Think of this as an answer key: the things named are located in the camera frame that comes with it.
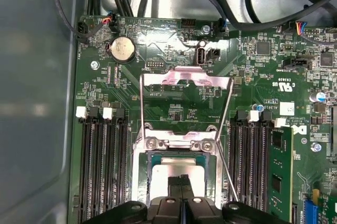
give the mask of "white slot latch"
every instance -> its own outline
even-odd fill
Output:
[[[103,118],[105,120],[111,120],[112,119],[112,108],[109,108],[109,107],[103,108]]]
[[[247,120],[248,122],[256,122],[259,121],[259,112],[255,110],[251,110],[248,112]]]
[[[87,111],[85,106],[76,107],[76,117],[85,119],[87,117]]]

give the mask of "green circuit board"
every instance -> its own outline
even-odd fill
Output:
[[[81,27],[91,30],[102,18],[84,16]],[[203,31],[204,26],[210,28],[209,32]],[[329,29],[307,27],[305,33],[337,40],[337,34]],[[120,63],[107,53],[107,46],[121,36],[130,38],[135,45],[135,56],[127,63]],[[304,223],[304,201],[311,198],[312,189],[331,192],[331,184],[337,181],[337,139],[333,141],[334,110],[337,114],[336,47],[311,44],[294,32],[280,32],[278,28],[246,33],[223,28],[218,21],[117,17],[114,26],[104,25],[87,44],[78,45],[74,110],[86,107],[90,115],[90,110],[101,114],[103,108],[112,108],[114,117],[125,119],[124,129],[122,124],[116,126],[123,141],[114,142],[113,146],[108,146],[107,141],[93,141],[109,134],[108,125],[93,134],[90,130],[97,124],[85,128],[83,121],[74,118],[69,223],[81,223],[131,200],[133,144],[141,128],[140,75],[164,74],[176,66],[196,65],[200,41],[212,44],[212,49],[199,66],[210,76],[228,76],[234,81],[221,135],[228,158],[230,119],[238,110],[249,112],[254,105],[262,105],[273,120],[286,119],[286,127],[277,129],[284,133],[282,144],[286,148],[283,152],[282,148],[270,150],[279,157],[282,168],[270,159],[268,183],[274,189],[268,190],[272,195],[267,202],[268,212]],[[316,92],[325,93],[324,102],[310,101],[309,96]],[[177,134],[205,131],[209,125],[219,124],[226,96],[227,91],[218,87],[196,87],[188,82],[145,87],[144,120],[155,129]],[[89,147],[85,147],[84,135]],[[91,157],[85,161],[84,155]],[[144,202],[147,177],[146,173],[142,175],[138,190],[144,197],[138,200]],[[207,184],[206,196],[214,199],[212,186],[212,182]],[[96,200],[96,205],[83,206],[84,191],[88,193],[87,202]],[[224,176],[223,203],[230,200],[229,196]],[[296,205],[293,218],[292,205]]]

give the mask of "screw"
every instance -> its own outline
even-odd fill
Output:
[[[93,70],[98,70],[100,68],[100,63],[98,61],[92,61],[90,63],[90,67]]]
[[[203,27],[201,27],[201,31],[203,34],[210,34],[211,28],[209,25],[204,25]]]
[[[213,148],[213,146],[212,146],[212,144],[211,144],[210,141],[204,141],[204,142],[202,143],[202,149],[203,149],[204,151],[211,151],[212,148]]]
[[[319,143],[314,142],[311,144],[311,150],[312,152],[320,152],[322,150],[322,146]]]
[[[193,199],[193,202],[195,202],[195,203],[201,203],[201,201],[202,201],[202,200],[201,200],[200,198],[194,198],[194,199]]]
[[[232,210],[239,209],[238,205],[236,205],[236,204],[230,204],[228,207],[231,208]]]
[[[141,208],[141,206],[139,206],[139,205],[135,205],[135,206],[132,206],[132,207],[131,207],[132,210],[138,210],[138,209],[140,209],[140,208]]]
[[[154,150],[157,147],[157,141],[155,139],[149,139],[146,142],[146,147],[150,150]]]

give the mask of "metal retention lever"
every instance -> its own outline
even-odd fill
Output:
[[[219,157],[225,168],[234,198],[236,201],[238,201],[239,199],[237,197],[232,178],[230,177],[229,169],[226,163],[226,159],[223,153],[223,147],[220,140],[222,127],[225,122],[225,117],[227,114],[230,98],[232,96],[233,91],[233,81],[230,77],[209,76],[201,67],[198,66],[176,66],[174,69],[169,70],[166,74],[142,74],[140,77],[141,123],[142,123],[140,140],[143,143],[145,143],[145,138],[149,136],[148,134],[150,133],[149,130],[145,130],[144,126],[145,121],[144,121],[143,87],[150,86],[152,84],[177,85],[180,80],[193,81],[196,86],[220,87],[223,90],[228,90],[228,95],[227,98],[225,99],[222,108],[222,113],[220,115],[219,127],[215,133],[214,138],[212,137],[212,139],[215,141],[217,152],[219,153],[220,155]]]

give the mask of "colored wires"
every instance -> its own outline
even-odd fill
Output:
[[[110,23],[111,20],[112,20],[112,16],[109,16],[109,17],[106,17],[106,18],[102,19],[102,23],[107,24],[107,23]]]
[[[301,36],[304,33],[304,28],[307,22],[296,22],[297,35]]]
[[[337,41],[333,41],[333,42],[318,41],[318,40],[315,40],[314,38],[306,36],[306,34],[304,33],[305,26],[306,26],[306,22],[296,22],[297,35],[305,39],[306,41],[309,41],[316,45],[322,45],[322,46],[337,45]]]

